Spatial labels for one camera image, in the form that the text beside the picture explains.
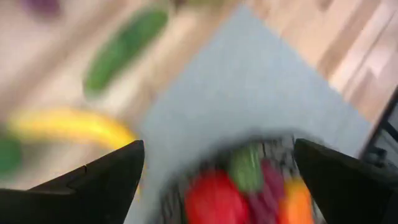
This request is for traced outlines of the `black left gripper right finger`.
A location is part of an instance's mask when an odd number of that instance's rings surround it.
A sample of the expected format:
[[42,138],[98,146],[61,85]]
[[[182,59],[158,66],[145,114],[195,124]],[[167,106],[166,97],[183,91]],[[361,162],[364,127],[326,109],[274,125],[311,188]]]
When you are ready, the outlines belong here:
[[302,138],[294,159],[327,224],[398,224],[398,174]]

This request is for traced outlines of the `grey woven placemat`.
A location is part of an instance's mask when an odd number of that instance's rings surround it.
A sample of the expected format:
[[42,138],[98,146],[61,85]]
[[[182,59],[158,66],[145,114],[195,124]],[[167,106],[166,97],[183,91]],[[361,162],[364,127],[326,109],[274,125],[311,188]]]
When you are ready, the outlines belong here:
[[371,124],[250,8],[239,6],[137,130],[146,170],[125,224],[145,224],[168,178],[218,148],[292,133],[353,156]]

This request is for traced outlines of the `green apple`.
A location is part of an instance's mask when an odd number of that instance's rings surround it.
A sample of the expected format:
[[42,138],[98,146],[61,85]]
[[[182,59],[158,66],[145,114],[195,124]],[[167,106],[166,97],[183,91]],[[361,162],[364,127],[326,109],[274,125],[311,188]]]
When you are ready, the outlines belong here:
[[260,144],[249,144],[231,155],[228,173],[241,192],[256,192],[264,185],[260,150]]

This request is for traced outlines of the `green lime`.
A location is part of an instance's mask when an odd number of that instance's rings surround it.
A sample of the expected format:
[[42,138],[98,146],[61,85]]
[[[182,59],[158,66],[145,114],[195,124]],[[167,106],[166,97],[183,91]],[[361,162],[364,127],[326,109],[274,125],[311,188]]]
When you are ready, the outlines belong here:
[[21,163],[21,142],[14,136],[0,136],[0,176],[14,172]]

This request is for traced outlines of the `orange round fruit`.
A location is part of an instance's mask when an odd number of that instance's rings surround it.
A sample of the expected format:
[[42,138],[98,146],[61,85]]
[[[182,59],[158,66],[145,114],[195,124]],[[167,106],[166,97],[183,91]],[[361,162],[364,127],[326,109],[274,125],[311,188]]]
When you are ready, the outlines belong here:
[[304,181],[301,178],[290,179],[285,182],[284,189],[277,224],[315,224],[312,198]]

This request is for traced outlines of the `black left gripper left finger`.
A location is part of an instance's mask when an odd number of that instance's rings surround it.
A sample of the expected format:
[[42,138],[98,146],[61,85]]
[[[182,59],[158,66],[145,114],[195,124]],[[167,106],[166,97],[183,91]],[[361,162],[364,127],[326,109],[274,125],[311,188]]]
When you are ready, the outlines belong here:
[[0,189],[0,224],[123,224],[144,158],[138,140],[29,190]]

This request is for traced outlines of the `purple onion braid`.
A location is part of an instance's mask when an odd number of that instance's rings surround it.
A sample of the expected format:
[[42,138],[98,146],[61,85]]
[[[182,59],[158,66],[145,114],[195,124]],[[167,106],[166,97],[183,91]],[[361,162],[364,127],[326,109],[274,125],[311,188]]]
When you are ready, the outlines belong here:
[[56,16],[61,12],[59,0],[21,0],[31,12],[41,16]]

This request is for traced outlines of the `purple grape bunch with leaf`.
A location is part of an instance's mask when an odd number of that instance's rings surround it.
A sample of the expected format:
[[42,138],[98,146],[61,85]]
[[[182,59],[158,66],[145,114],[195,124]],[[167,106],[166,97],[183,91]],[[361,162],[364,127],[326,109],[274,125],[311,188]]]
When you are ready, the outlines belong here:
[[251,224],[277,224],[279,204],[285,195],[281,173],[267,159],[261,161],[264,184],[260,191],[248,195]]

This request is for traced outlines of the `green cucumber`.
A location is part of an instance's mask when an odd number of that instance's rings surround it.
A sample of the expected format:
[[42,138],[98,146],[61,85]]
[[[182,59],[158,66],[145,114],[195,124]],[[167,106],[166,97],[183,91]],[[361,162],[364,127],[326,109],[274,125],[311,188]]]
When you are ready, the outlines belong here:
[[169,19],[165,9],[140,11],[97,51],[83,81],[86,96],[98,96],[116,75],[160,34]]

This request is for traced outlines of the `black table frame rail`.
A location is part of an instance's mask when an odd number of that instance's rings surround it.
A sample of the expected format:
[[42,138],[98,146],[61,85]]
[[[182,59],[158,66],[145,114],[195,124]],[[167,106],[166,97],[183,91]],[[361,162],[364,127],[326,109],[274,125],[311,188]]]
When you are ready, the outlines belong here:
[[359,158],[368,164],[398,173],[398,87]]

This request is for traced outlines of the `dark wicker basket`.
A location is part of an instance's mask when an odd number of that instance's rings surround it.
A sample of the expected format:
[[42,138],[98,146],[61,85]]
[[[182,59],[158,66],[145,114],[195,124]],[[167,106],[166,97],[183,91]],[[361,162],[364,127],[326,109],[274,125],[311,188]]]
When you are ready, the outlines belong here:
[[[229,144],[217,149],[215,152],[210,152],[199,157],[191,164],[182,167],[177,175],[171,178],[168,186],[162,192],[159,210],[152,219],[149,220],[149,224],[188,224],[184,207],[184,195],[192,185],[193,180],[202,173],[220,170],[226,172],[229,179],[232,181],[228,173],[231,155],[233,151],[248,146],[249,144],[261,145],[261,161],[263,159],[269,160],[281,173],[284,184],[290,179],[301,178],[293,157],[294,141],[295,138],[291,135],[271,139],[253,139],[237,144]],[[255,192],[241,192],[238,188],[237,190],[248,205],[249,220],[246,224],[251,224],[248,195]],[[315,224],[326,224],[320,209],[313,199],[312,214]]]

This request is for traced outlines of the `yellow banana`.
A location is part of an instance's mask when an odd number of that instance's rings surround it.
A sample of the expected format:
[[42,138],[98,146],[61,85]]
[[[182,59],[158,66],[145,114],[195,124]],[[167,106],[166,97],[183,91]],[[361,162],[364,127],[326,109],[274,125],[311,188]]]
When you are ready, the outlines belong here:
[[70,108],[28,112],[11,118],[6,127],[28,141],[62,139],[90,141],[116,150],[137,136],[122,122],[102,114]]

